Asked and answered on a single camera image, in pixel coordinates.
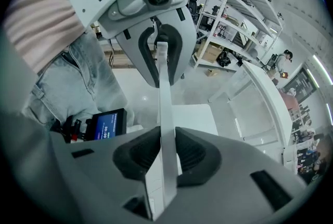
cardboard box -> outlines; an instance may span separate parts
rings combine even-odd
[[[196,52],[197,58],[200,56],[205,43],[206,43],[205,40],[201,42],[201,45],[198,51]],[[202,59],[213,63],[214,61],[216,61],[217,57],[221,54],[222,50],[223,50],[222,46],[211,42],[209,43],[206,51],[204,52]]]
[[[206,75],[208,77],[217,76],[219,74],[219,72],[220,72],[219,69],[207,70]]]

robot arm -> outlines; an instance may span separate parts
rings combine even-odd
[[[159,74],[147,40],[154,32],[150,18],[157,18],[159,33],[168,42],[169,80],[173,85],[192,55],[196,32],[187,0],[70,0],[84,26],[98,21],[104,38],[115,37],[146,82],[159,87]]]

person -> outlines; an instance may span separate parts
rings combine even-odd
[[[91,28],[85,29],[69,0],[12,0],[4,30],[18,54],[38,75],[22,113],[50,129],[125,108],[134,113]]]
[[[267,75],[271,78],[274,79],[276,77],[276,74],[279,73],[282,74],[284,72],[284,65],[287,60],[290,60],[292,62],[292,57],[293,54],[289,50],[285,50],[282,54],[278,55],[276,61],[275,61],[275,68],[271,68],[268,72]]]

ceiling light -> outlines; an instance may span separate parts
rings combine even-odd
[[[328,104],[326,104],[326,107],[327,107],[327,111],[328,111],[329,119],[330,119],[330,121],[331,121],[331,125],[333,125],[331,109],[329,108],[329,105],[328,105]]]
[[[310,72],[310,70],[307,69],[307,71],[308,71],[309,75],[311,76],[312,80],[314,81],[314,84],[316,85],[316,87],[319,88],[319,85],[318,85],[316,79],[313,77],[313,75],[312,75],[312,73]]]
[[[323,66],[322,63],[320,62],[320,60],[318,60],[318,58],[316,57],[316,55],[313,55],[313,58],[316,60],[316,62],[319,64],[319,66],[320,66],[320,67],[322,68],[322,70],[324,71],[324,73],[325,73],[325,75],[326,75],[326,77],[327,77],[329,83],[330,83],[331,85],[333,85],[333,81],[332,81],[331,77],[329,77],[328,72],[326,71],[326,69],[324,68],[324,66]]]

metal shelving unit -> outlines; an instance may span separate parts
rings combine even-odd
[[[260,31],[264,32],[265,34],[269,35],[270,37],[272,37],[274,39],[272,44],[270,45],[270,47],[267,49],[267,51],[265,51],[265,54],[262,56],[262,58],[274,46],[277,38],[280,36],[280,33],[283,29],[282,24],[280,22],[280,19],[277,16],[277,13],[275,12],[271,3],[268,0],[220,0],[221,5],[220,5],[220,9],[218,10],[216,16],[212,15],[212,14],[208,14],[204,11],[204,9],[207,5],[207,1],[208,0],[206,0],[205,3],[204,3],[204,8],[201,11],[201,14],[199,16],[198,23],[197,23],[197,31],[200,31],[205,36],[207,36],[207,40],[206,40],[206,43],[203,47],[202,52],[200,53],[200,56],[197,57],[197,59],[195,59],[196,64],[195,64],[194,68],[196,68],[200,64],[207,65],[206,64],[207,62],[202,60],[202,56],[203,56],[204,52],[206,51],[210,42],[214,42],[216,44],[219,44],[223,47],[226,47],[230,50],[235,51],[236,53],[244,56],[248,60],[252,60],[254,62],[257,62],[257,60],[255,58],[250,56],[241,47],[233,44],[232,42],[230,42],[230,41],[228,41],[224,38],[214,36],[214,31],[215,31],[216,27],[218,26],[219,22],[221,22],[221,23],[224,23],[225,25],[237,30],[239,33],[243,34],[244,36],[246,36],[249,40],[251,40],[253,42],[253,44],[260,45],[259,41],[254,36],[252,36],[251,33],[248,30],[244,29],[241,26],[237,26],[237,25],[233,24],[232,22],[228,21],[227,19],[225,19],[224,17],[222,17],[222,13],[223,13],[227,3],[228,3],[228,6],[231,6],[234,9],[236,9],[238,12],[240,12],[244,16],[245,19],[248,19]],[[212,19],[215,20],[214,25],[213,25],[210,32],[206,32],[206,31],[203,31],[203,30],[199,29],[202,16],[207,16],[207,17],[212,18]],[[277,36],[275,38],[273,37],[270,29],[265,24],[265,22],[264,22],[265,19],[273,22],[274,24],[276,24],[280,27],[280,31],[277,33]],[[221,68],[218,65],[217,62],[216,62],[216,64],[212,63],[211,66]]]

